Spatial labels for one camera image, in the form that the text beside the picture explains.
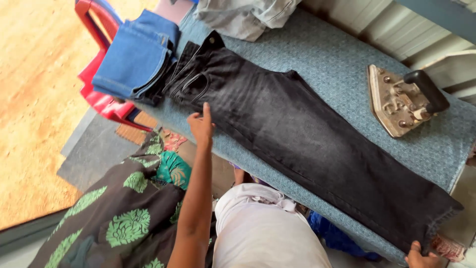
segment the red plastic chair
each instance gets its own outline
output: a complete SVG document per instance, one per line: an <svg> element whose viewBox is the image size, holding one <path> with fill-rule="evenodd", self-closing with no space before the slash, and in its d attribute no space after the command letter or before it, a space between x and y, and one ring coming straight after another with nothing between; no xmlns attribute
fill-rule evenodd
<svg viewBox="0 0 476 268"><path fill-rule="evenodd" d="M84 82L84 86L79 92L84 99L86 99L89 105L91 105L91 107L103 117L141 130L152 131L150 127L134 122L134 118L140 110L137 109L133 103L119 103L110 95L93 91L93 85L91 84L92 78L98 71L101 62L106 55L106 51L110 46L110 40L114 39L119 25L122 23L119 16L107 2L101 0L78 0L76 1L74 9L99 45L99 52L96 57L94 57L94 59L78 75L78 77ZM102 24L107 36L95 22L91 12L95 15L96 20L99 20Z"/></svg>

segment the white fabric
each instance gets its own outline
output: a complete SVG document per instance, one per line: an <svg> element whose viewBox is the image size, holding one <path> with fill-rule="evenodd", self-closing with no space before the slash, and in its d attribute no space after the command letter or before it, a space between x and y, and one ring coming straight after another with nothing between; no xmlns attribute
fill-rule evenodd
<svg viewBox="0 0 476 268"><path fill-rule="evenodd" d="M217 32L254 42L266 27L281 28L301 0L200 0L193 14Z"/></svg>
<svg viewBox="0 0 476 268"><path fill-rule="evenodd" d="M260 184L240 184L217 202L214 268L331 268L296 203Z"/></svg>

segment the hand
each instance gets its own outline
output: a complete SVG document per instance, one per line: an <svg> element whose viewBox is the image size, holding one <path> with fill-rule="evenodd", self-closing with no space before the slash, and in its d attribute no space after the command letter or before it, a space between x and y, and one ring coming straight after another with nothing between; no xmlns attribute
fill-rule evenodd
<svg viewBox="0 0 476 268"><path fill-rule="evenodd" d="M200 113L193 113L187 118L190 131L197 140L197 147L211 148L213 129L215 124L211 122L210 105L203 103L203 117Z"/></svg>
<svg viewBox="0 0 476 268"><path fill-rule="evenodd" d="M413 241L408 257L405 257L410 268L436 268L438 266L439 259L435 253L430 252L428 257L423 257L420 252L420 243Z"/></svg>

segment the white shirt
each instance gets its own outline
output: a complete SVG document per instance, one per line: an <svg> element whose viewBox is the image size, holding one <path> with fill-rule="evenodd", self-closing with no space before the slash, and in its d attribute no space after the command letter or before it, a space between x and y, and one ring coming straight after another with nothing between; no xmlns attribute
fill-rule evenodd
<svg viewBox="0 0 476 268"><path fill-rule="evenodd" d="M240 184L217 202L213 268L331 268L296 203L260 184Z"/></svg>

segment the floral patterned fabric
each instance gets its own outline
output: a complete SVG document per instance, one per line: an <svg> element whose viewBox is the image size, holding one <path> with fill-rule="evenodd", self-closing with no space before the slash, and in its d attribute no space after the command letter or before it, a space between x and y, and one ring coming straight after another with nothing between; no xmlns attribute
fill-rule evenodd
<svg viewBox="0 0 476 268"><path fill-rule="evenodd" d="M165 268L191 168L151 132L65 214L30 267ZM206 267L211 267L215 217Z"/></svg>

